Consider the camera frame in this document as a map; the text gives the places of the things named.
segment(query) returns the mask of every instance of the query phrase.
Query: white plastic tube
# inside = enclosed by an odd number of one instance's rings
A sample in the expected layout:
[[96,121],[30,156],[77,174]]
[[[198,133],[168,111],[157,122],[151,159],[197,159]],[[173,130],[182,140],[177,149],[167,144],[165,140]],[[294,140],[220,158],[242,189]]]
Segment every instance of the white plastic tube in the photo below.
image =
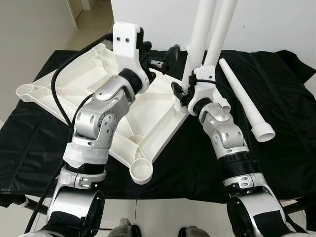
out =
[[218,21],[216,23],[215,30],[204,61],[205,66],[216,66],[234,15],[237,2],[238,0],[223,1]]
[[207,35],[211,28],[214,9],[217,0],[200,0],[197,8],[197,16],[188,47],[188,57],[182,77],[182,88],[184,91],[189,87],[189,75],[192,70],[202,65],[205,52]]
[[219,65],[223,69],[223,72],[231,85],[235,95],[242,104],[245,110],[246,116],[251,124],[251,131],[258,142],[266,142],[275,137],[276,133],[272,129],[271,125],[265,122],[260,112],[253,104],[252,100],[248,96],[247,92],[243,89],[242,85],[238,81],[237,77],[227,64],[225,59],[219,60]]

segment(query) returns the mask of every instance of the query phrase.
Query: cylindrical post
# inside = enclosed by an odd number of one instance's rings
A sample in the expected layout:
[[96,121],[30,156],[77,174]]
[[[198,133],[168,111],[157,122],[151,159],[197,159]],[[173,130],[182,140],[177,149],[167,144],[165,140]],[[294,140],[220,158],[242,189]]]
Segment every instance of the cylindrical post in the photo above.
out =
[[238,0],[224,0],[215,26],[215,30],[208,48],[204,65],[216,66],[219,55],[223,49],[225,38],[232,21]]
[[276,133],[268,124],[263,117],[261,116],[260,112],[253,104],[252,100],[248,96],[247,92],[244,90],[240,82],[238,81],[237,77],[235,76],[234,72],[231,70],[229,65],[227,64],[225,59],[219,60],[219,65],[223,69],[223,72],[231,85],[235,95],[237,96],[238,100],[240,101],[243,109],[245,110],[246,116],[251,124],[251,131],[258,142],[266,142],[271,140],[275,137]]
[[211,28],[214,9],[217,0],[200,0],[197,8],[197,16],[191,34],[188,47],[188,57],[182,77],[182,88],[184,91],[189,87],[189,75],[192,70],[199,68],[202,64],[207,35]]

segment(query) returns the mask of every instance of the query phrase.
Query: white plastic tray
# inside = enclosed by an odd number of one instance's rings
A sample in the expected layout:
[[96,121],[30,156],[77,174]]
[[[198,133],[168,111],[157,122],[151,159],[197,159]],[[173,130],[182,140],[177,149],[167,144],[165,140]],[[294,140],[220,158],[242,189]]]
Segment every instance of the white plastic tray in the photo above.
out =
[[[116,61],[112,51],[99,44],[61,72],[56,92],[70,120],[87,95],[118,73]],[[24,102],[35,102],[65,122],[51,93],[53,74],[20,86],[16,94]],[[156,74],[149,89],[136,95],[128,114],[119,122],[110,149],[110,155],[130,169],[132,179],[138,184],[150,181],[152,163],[188,115],[174,109],[171,82],[178,80],[159,72]]]

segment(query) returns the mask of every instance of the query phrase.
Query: black cloth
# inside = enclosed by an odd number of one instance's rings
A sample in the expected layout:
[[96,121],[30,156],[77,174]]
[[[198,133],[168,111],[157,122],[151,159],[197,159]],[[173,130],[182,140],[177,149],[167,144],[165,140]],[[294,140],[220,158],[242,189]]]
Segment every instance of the black cloth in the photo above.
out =
[[[55,51],[36,79],[53,71],[73,51]],[[161,60],[162,51],[150,58]],[[236,76],[265,120],[276,132],[273,140],[248,143],[266,179],[279,199],[316,193],[316,100],[303,86],[315,70],[288,51],[246,53],[222,51]],[[186,53],[181,52],[170,75],[181,79]],[[217,65],[216,81],[228,85]],[[232,115],[244,122],[231,95]],[[69,130],[35,103],[20,101],[0,131],[0,188],[2,193],[40,196],[62,158]],[[198,119],[189,116],[154,163],[152,180],[135,184],[127,167],[109,157],[107,175],[99,188],[109,198],[189,198],[225,202],[221,172],[209,137]]]

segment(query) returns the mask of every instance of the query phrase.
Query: white wall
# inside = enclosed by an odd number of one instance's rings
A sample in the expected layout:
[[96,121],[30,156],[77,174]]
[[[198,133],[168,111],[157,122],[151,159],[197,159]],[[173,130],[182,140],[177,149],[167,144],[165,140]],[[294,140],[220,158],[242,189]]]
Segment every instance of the white wall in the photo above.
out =
[[31,83],[74,33],[66,0],[0,0],[0,119],[15,108],[15,89]]
[[[188,46],[197,6],[197,0],[112,1],[114,20],[139,24],[155,49]],[[315,14],[315,0],[239,0],[224,49],[288,49],[315,67]]]

